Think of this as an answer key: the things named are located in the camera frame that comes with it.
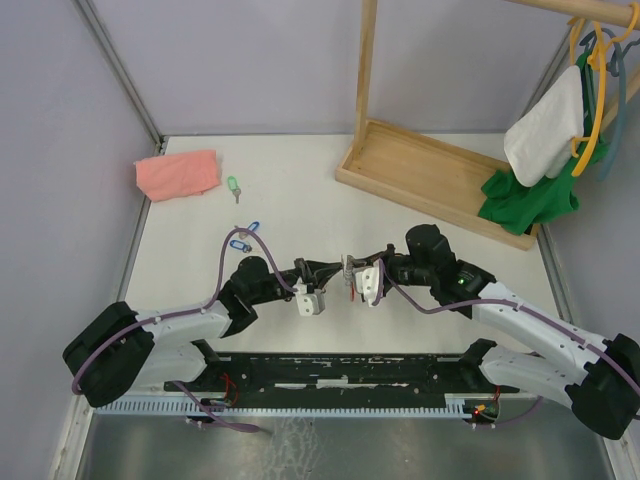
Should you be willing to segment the red handled keyring holder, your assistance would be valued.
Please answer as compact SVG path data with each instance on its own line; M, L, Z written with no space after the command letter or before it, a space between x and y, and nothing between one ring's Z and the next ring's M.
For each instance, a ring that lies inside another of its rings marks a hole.
M341 262L344 283L348 287L350 301L353 302L356 293L354 280L355 258L347 254L341 257Z

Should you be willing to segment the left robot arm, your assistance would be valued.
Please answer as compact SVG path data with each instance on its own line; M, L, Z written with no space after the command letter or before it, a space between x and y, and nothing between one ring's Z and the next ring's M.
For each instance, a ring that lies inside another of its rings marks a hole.
M207 341L246 330L261 304L294 300L300 315L320 314L324 288L341 269L339 262L299 258L289 270L270 271L265 259L249 256L211 300L164 311L114 302L63 351L72 391L102 407L133 388L174 380L212 389L221 366L209 358Z

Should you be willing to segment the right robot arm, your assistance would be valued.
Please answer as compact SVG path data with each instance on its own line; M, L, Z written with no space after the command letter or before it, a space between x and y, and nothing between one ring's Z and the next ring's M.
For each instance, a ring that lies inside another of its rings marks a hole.
M609 339L553 317L511 291L480 267L455 256L434 224L412 227L407 253L393 245L369 257L347 256L344 277L369 306L390 291L426 287L434 315L455 311L528 347L518 353L480 339L458 368L467 389L513 387L567 407L596 434L620 439L639 417L639 345L618 334Z

